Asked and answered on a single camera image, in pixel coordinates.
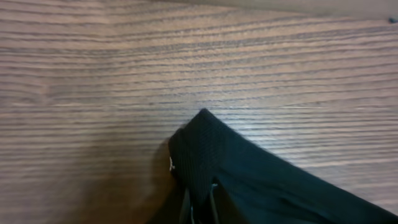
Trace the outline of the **black polo shirt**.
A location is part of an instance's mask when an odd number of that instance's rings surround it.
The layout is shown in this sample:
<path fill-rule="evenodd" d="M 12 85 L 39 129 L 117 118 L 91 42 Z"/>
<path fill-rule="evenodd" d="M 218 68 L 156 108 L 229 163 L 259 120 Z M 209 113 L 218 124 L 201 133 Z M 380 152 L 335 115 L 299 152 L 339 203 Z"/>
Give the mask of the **black polo shirt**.
<path fill-rule="evenodd" d="M 396 223 L 397 216 L 266 152 L 201 110 L 169 139 L 175 187 L 151 223 Z"/>

